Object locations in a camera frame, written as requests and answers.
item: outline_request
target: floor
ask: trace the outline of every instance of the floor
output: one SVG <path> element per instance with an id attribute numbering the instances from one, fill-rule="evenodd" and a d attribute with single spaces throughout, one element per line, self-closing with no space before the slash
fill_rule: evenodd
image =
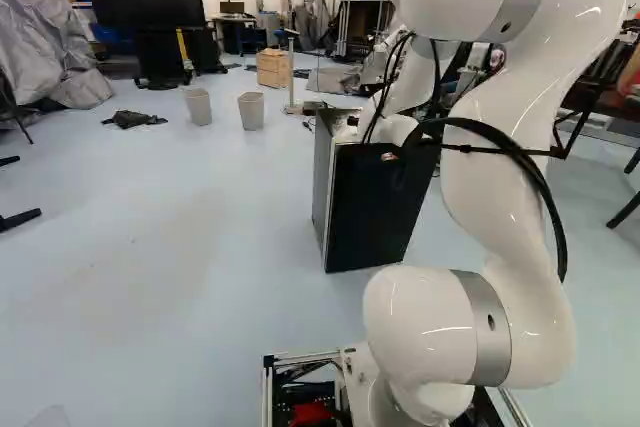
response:
<path id="1" fill-rule="evenodd" d="M 300 55 L 296 67 L 316 61 Z M 298 99 L 361 103 L 304 91 L 305 82 L 296 79 Z M 285 91 L 257 87 L 242 68 L 196 84 L 211 94 L 207 127 L 188 122 L 179 90 L 116 81 L 104 105 L 33 125 L 34 146 L 0 137 L 0 155 L 22 156 L 0 173 L 0 212 L 44 212 L 0 238 L 3 427 L 54 405 L 71 427 L 256 426 L 263 354 L 364 338 L 361 294 L 375 269 L 322 271 L 310 221 L 313 135 L 281 112 Z M 261 132 L 241 128 L 235 99 L 249 90 L 265 92 Z M 117 109 L 169 123 L 102 126 Z M 517 392 L 536 426 L 640 417 L 640 212 L 616 231 L 604 226 L 640 187 L 622 173 L 631 155 L 585 138 L 550 165 L 579 350 L 559 384 Z M 478 270 L 482 260 L 434 181 L 406 263 Z"/>

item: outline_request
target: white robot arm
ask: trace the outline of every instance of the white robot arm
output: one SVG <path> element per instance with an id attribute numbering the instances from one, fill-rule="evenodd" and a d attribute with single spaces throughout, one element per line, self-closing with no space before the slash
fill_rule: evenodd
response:
<path id="1" fill-rule="evenodd" d="M 496 127 L 524 149 L 548 150 L 562 99 L 614 39 L 625 10 L 626 0 L 401 0 L 402 20 L 417 37 L 377 138 L 402 145 L 412 126 L 394 125 L 392 114 L 431 94 L 428 39 L 499 42 L 505 68 L 458 101 L 450 117 Z M 439 45 L 443 72 L 457 44 Z M 444 142 L 492 146 L 457 127 L 446 128 Z M 544 172 L 546 158 L 534 159 Z M 504 155 L 444 151 L 441 179 L 449 212 L 488 251 L 482 274 L 394 266 L 374 276 L 364 296 L 382 379 L 394 402 L 425 425 L 459 415 L 473 385 L 554 383 L 575 355 L 540 199 L 523 171 Z"/>

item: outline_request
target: wire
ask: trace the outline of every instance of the wire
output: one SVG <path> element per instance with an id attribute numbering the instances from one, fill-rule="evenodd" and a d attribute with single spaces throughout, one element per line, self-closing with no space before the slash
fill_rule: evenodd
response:
<path id="1" fill-rule="evenodd" d="M 473 75 L 472 79 L 469 81 L 469 83 L 464 88 L 464 90 L 460 93 L 460 95 L 458 95 L 458 97 L 456 98 L 455 102 L 457 102 L 462 97 L 464 97 L 467 94 L 467 92 L 469 92 L 470 90 L 473 90 L 475 88 L 475 85 L 473 83 L 476 81 L 476 79 L 478 78 L 479 75 L 480 75 L 480 71 L 476 70 L 476 72 Z"/>
<path id="2" fill-rule="evenodd" d="M 493 127 L 492 125 L 485 124 L 484 122 L 480 122 L 478 120 L 466 119 L 461 117 L 432 119 L 421 123 L 420 128 L 422 129 L 423 133 L 427 135 L 433 135 L 434 132 L 431 127 L 444 127 L 445 125 L 458 127 L 484 137 L 485 139 L 502 149 L 504 153 L 509 155 L 509 157 L 527 175 L 527 178 L 532 187 L 538 194 L 540 194 L 540 197 L 542 197 L 542 200 L 544 201 L 547 210 L 549 211 L 549 217 L 551 219 L 551 224 L 553 226 L 553 231 L 556 239 L 558 277 L 560 278 L 560 282 L 564 282 L 565 276 L 567 275 L 568 264 L 567 238 L 564 232 L 564 227 L 562 225 L 562 219 L 560 218 L 560 213 L 558 212 L 558 208 L 553 200 L 553 195 L 551 194 L 549 184 L 547 184 L 544 175 L 538 168 L 537 164 L 533 161 L 531 156 L 526 152 L 523 152 L 522 147 L 520 147 L 520 145 L 518 145 L 518 143 L 507 134 Z"/>
<path id="3" fill-rule="evenodd" d="M 438 47 L 434 39 L 429 39 L 431 43 L 431 51 L 433 52 L 433 92 L 431 93 L 431 109 L 433 115 L 437 116 L 440 109 L 440 98 L 442 97 L 442 76 L 440 72 L 440 56 L 438 55 Z"/>
<path id="4" fill-rule="evenodd" d="M 369 122 L 369 125 L 365 130 L 365 133 L 362 137 L 362 144 L 371 142 L 371 136 L 373 135 L 373 131 L 375 129 L 376 123 L 382 116 L 382 111 L 384 110 L 384 105 L 387 100 L 387 96 L 391 91 L 391 85 L 394 80 L 395 72 L 398 69 L 398 64 L 400 63 L 400 55 L 402 53 L 402 50 L 404 49 L 404 46 L 409 41 L 409 39 L 412 38 L 414 35 L 416 35 L 414 32 L 409 32 L 405 34 L 402 38 L 400 38 L 395 43 L 395 45 L 391 49 L 391 52 L 389 52 L 389 57 L 387 58 L 387 62 L 384 68 L 384 78 L 383 78 L 384 87 L 382 89 L 382 93 L 380 94 L 380 102 L 378 102 L 378 105 L 376 106 L 376 111 L 373 114 L 373 117 L 371 118 L 371 122 Z M 389 75 L 389 66 L 391 65 L 391 59 L 393 58 L 393 54 L 396 50 L 398 51 L 398 53 L 396 55 L 396 60 L 393 64 L 393 68 L 391 69 L 391 75 Z"/>

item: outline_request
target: wastebasket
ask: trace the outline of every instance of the wastebasket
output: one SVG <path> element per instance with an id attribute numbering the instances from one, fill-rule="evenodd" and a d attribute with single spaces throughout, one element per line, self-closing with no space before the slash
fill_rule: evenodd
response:
<path id="1" fill-rule="evenodd" d="M 184 98 L 191 114 L 191 122 L 196 125 L 209 125 L 212 120 L 209 93 L 204 89 L 188 89 L 184 91 Z"/>
<path id="2" fill-rule="evenodd" d="M 238 97 L 238 107 L 244 130 L 259 130 L 264 126 L 264 94 L 245 92 Z"/>

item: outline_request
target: red component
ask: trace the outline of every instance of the red component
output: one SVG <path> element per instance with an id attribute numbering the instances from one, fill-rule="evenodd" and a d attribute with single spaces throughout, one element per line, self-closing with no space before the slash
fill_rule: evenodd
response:
<path id="1" fill-rule="evenodd" d="M 305 425 L 314 425 L 322 420 L 330 420 L 333 415 L 321 402 L 313 402 L 311 404 L 300 404 L 294 406 L 295 417 L 289 427 L 303 427 Z"/>

